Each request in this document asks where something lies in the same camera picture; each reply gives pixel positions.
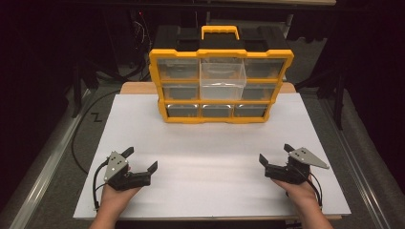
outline yellow organizer box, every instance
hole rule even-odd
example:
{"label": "yellow organizer box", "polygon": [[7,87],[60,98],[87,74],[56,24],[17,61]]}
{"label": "yellow organizer box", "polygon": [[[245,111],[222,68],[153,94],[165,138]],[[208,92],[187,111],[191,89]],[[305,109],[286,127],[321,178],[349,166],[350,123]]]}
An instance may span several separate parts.
{"label": "yellow organizer box", "polygon": [[160,26],[149,71],[165,122],[266,122],[293,53],[277,27]]}

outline wire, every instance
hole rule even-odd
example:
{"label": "wire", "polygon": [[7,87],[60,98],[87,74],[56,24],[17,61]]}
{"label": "wire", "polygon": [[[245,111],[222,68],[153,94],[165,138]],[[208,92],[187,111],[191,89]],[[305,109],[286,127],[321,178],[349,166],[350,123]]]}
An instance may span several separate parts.
{"label": "wire", "polygon": [[151,78],[151,74],[147,73],[145,76],[142,76],[142,78],[139,80],[141,82],[146,82]]}
{"label": "wire", "polygon": [[316,176],[315,176],[313,173],[309,172],[309,174],[310,174],[313,178],[315,178],[315,181],[316,181],[316,183],[318,184],[319,192],[320,192],[320,195],[321,195],[321,203],[322,203],[323,194],[322,194],[322,187],[321,187],[321,184],[319,183],[318,179],[316,178]]}
{"label": "wire", "polygon": [[83,173],[85,173],[86,175],[88,175],[89,172],[86,171],[86,170],[83,168],[83,166],[81,166],[80,162],[78,161],[77,157],[75,156],[75,138],[76,138],[77,132],[78,132],[78,130],[80,129],[80,126],[81,126],[81,123],[83,122],[84,117],[85,117],[86,114],[90,111],[90,109],[92,109],[92,108],[95,106],[95,104],[97,104],[97,102],[100,101],[101,99],[107,97],[108,95],[116,94],[116,93],[119,93],[119,90],[113,91],[113,92],[108,93],[108,94],[105,94],[105,95],[103,95],[102,97],[98,98],[95,102],[93,102],[93,104],[90,105],[90,107],[86,110],[86,112],[83,114],[82,118],[81,118],[80,121],[78,122],[77,127],[75,128],[75,132],[74,132],[74,134],[73,134],[73,136],[72,136],[72,142],[71,142],[71,152],[72,152],[72,156],[74,157],[75,163],[76,163],[76,165],[78,166],[78,168],[79,168],[81,171],[83,171]]}
{"label": "wire", "polygon": [[299,228],[302,228],[302,223],[301,223],[301,222],[298,222],[298,221],[296,220],[296,221],[294,221],[293,223],[286,224],[286,227],[287,227],[287,228],[292,228],[292,229],[299,229]]}
{"label": "wire", "polygon": [[198,18],[198,15],[197,15],[197,12],[196,12],[196,11],[194,11],[194,14],[195,14],[195,16],[196,16],[196,29],[198,29],[198,28],[199,28],[199,20],[197,19],[197,18]]}
{"label": "wire", "polygon": [[106,184],[107,184],[107,183],[103,183],[103,184],[98,185],[98,187],[96,188],[96,191],[97,191],[99,188],[101,188],[102,186],[106,185]]}
{"label": "wire", "polygon": [[97,189],[98,189],[98,188],[96,188],[97,175],[98,175],[98,173],[100,172],[100,170],[101,170],[104,166],[106,166],[106,165],[108,164],[108,159],[109,159],[109,157],[107,157],[107,159],[106,159],[104,162],[102,162],[102,163],[100,164],[100,166],[98,166],[98,168],[96,169],[96,172],[95,172],[95,176],[93,177],[93,201],[94,201],[94,203],[95,203],[95,210],[96,210],[96,211],[98,211],[98,208],[100,207],[100,205],[98,204],[98,201],[97,201],[97,196],[96,196],[96,191],[97,191]]}
{"label": "wire", "polygon": [[152,39],[151,39],[151,35],[149,34],[149,30],[148,30],[148,26],[146,25],[146,21],[145,21],[145,19],[143,18],[143,13],[142,13],[142,12],[139,12],[139,16],[140,16],[140,18],[142,19],[143,24],[145,25],[146,33],[148,34],[148,39],[149,39],[149,50],[148,50],[148,52],[150,52],[150,51],[152,50]]}
{"label": "wire", "polygon": [[[143,41],[145,40],[145,28],[138,21],[134,20],[133,23],[136,23],[138,25],[138,28],[142,29],[142,40],[140,41],[140,43],[143,43]],[[135,34],[135,39],[137,39],[140,29],[138,29],[137,34]]]}
{"label": "wire", "polygon": [[301,171],[299,169],[297,169],[294,166],[291,166],[295,171],[297,171],[305,180],[306,182],[310,185],[310,187],[313,189],[313,191],[315,192],[316,198],[318,199],[318,205],[319,207],[322,209],[322,196],[319,194],[318,189],[315,187],[315,185],[313,185],[312,181],[310,181],[308,179],[308,177],[306,177],[305,175],[303,175],[303,173],[301,173]]}

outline yellow handle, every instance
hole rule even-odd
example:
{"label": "yellow handle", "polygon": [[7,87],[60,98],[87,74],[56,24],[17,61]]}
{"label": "yellow handle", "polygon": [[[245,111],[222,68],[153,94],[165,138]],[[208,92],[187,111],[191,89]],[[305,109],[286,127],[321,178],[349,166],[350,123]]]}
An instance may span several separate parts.
{"label": "yellow handle", "polygon": [[206,32],[217,32],[217,33],[235,33],[235,37],[239,40],[238,28],[236,26],[202,26],[202,40],[203,35]]}

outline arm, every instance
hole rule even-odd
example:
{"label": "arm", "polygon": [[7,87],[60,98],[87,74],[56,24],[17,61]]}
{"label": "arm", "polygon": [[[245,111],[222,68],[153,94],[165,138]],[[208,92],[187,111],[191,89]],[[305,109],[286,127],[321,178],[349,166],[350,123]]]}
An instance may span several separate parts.
{"label": "arm", "polygon": [[288,192],[304,229],[332,229],[307,182],[296,185],[275,179],[273,181]]}
{"label": "arm", "polygon": [[91,229],[113,229],[119,215],[125,210],[129,200],[140,190],[133,188],[126,191],[116,191],[106,184],[102,191],[101,205]]}

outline white surface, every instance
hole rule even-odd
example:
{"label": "white surface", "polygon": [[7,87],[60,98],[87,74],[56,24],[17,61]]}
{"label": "white surface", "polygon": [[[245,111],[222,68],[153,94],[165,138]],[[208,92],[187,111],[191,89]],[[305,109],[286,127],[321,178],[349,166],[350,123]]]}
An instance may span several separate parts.
{"label": "white surface", "polygon": [[[132,199],[123,219],[257,218],[294,216],[285,191],[265,177],[263,154],[284,166],[288,143],[329,161],[299,94],[279,94],[270,119],[258,124],[169,124],[162,121],[155,94],[116,95],[74,218],[92,219],[96,168],[112,151],[134,146],[132,172],[156,160],[151,186]],[[349,206],[332,168],[312,167],[322,185],[326,215],[347,215]],[[98,176],[102,183],[105,169]]]}

